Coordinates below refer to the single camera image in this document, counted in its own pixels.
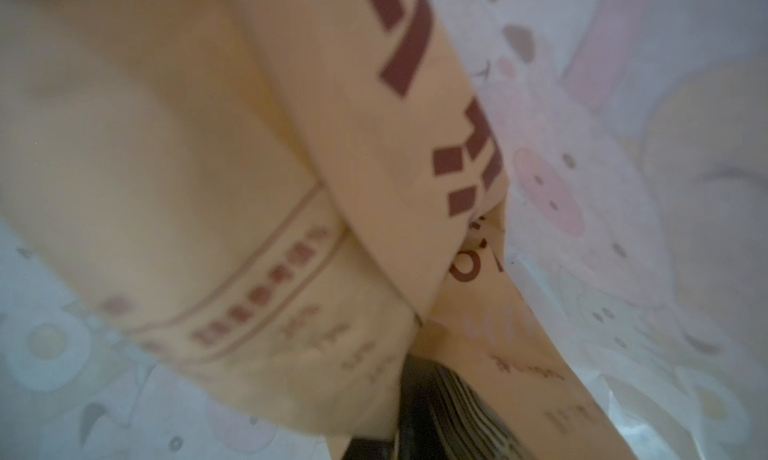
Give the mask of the tan paper bag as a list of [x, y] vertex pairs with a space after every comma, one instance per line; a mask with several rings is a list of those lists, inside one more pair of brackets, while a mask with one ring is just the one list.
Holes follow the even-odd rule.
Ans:
[[49, 454], [391, 441], [412, 355], [533, 459], [631, 458], [503, 270], [506, 187], [431, 0], [1, 0], [1, 216], [155, 361]]

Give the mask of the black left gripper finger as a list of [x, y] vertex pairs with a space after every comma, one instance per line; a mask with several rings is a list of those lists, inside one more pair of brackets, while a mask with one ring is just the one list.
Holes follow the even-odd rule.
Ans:
[[343, 460], [512, 460], [534, 453], [454, 371], [408, 356], [393, 440], [354, 438]]

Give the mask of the cartoon animal paper bag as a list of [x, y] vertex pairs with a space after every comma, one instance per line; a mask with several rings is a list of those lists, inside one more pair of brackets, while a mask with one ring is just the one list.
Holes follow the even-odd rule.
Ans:
[[[431, 0], [501, 152], [502, 267], [629, 459], [767, 455], [767, 0]], [[155, 361], [1, 216], [1, 455]]]

